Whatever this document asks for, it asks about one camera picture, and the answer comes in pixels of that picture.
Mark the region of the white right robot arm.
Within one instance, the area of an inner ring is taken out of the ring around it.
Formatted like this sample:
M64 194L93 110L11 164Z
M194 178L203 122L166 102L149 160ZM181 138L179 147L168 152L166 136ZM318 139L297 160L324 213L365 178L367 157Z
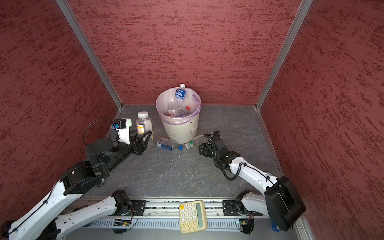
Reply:
M235 198L235 211L241 216L262 214L268 216L280 230L287 232L292 229L306 211L292 181L285 176L278 178L263 172L240 154L229 151L218 131L203 136L207 141L199 144L199 154L212 158L215 167L228 181L242 178L259 192L243 191Z

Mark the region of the clear bottle orange label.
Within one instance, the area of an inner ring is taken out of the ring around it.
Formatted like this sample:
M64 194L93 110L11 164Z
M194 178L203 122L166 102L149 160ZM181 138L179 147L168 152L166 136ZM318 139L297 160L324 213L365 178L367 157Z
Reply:
M138 119L136 120L136 126L137 126L137 133L138 135L142 135L148 131L152 132L152 135L149 137L147 136L147 139L149 139L149 146L153 145L153 126L152 126L152 120L149 118L148 112L138 112Z

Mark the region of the clear bottle red cap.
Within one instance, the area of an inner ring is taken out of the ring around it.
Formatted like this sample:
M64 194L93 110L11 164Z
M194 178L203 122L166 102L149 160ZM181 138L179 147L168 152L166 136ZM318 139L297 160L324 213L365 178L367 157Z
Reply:
M182 117L189 116L191 113L192 113L191 108L190 108L189 106L186 106L186 107L182 110Z

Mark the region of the clear bottle green band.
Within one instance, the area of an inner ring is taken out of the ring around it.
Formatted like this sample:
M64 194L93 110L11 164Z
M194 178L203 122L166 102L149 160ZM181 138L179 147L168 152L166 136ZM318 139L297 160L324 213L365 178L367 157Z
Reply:
M184 146L187 150L190 150L193 147L198 147L199 144L205 143L208 139L204 136L204 134L197 135L188 143L185 143Z

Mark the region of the small bottle blue label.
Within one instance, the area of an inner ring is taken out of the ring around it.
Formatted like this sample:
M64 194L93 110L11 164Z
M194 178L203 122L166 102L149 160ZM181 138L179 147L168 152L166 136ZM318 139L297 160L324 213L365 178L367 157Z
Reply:
M170 117L182 117L182 110L185 108L186 94L185 84L180 84L168 109Z

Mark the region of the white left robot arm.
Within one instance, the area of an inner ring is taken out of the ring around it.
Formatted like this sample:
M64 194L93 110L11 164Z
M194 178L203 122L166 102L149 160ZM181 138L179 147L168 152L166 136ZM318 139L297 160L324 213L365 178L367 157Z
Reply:
M130 155L140 156L148 147L152 132L130 136L130 144L117 145L102 138L85 147L87 159L64 171L51 191L27 214L1 226L1 238L7 240L61 240L67 234L99 218L114 214L134 215L125 191L115 191L106 199L70 214L62 212L105 179Z

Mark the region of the clear bottle blue cap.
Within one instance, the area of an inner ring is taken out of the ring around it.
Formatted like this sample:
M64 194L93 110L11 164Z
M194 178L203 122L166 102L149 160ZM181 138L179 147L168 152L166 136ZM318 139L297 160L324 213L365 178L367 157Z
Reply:
M169 138L165 137L159 137L156 140L156 145L158 148L165 149L168 151L176 151L176 150L183 150L183 146L175 142L174 140L171 140Z

